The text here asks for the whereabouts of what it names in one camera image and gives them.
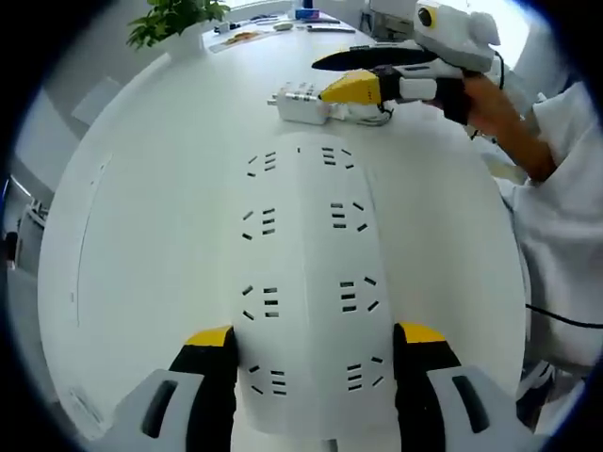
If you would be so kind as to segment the person's right hand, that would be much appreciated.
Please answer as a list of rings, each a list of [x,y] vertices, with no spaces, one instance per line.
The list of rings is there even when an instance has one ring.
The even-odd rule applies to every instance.
[[[467,123],[485,135],[503,138],[522,126],[509,98],[487,77],[466,77],[464,93],[470,99]]]

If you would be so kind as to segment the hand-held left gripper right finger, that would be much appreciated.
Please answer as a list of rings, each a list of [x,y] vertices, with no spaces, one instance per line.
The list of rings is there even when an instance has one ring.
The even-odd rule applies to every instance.
[[[517,451],[514,399],[486,373],[462,365],[444,336],[395,325],[393,366],[403,451]]]

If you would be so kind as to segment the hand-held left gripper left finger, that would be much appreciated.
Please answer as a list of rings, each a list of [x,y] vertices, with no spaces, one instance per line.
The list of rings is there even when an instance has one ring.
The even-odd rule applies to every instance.
[[[118,404],[106,450],[229,451],[237,368],[233,327],[194,334]]]

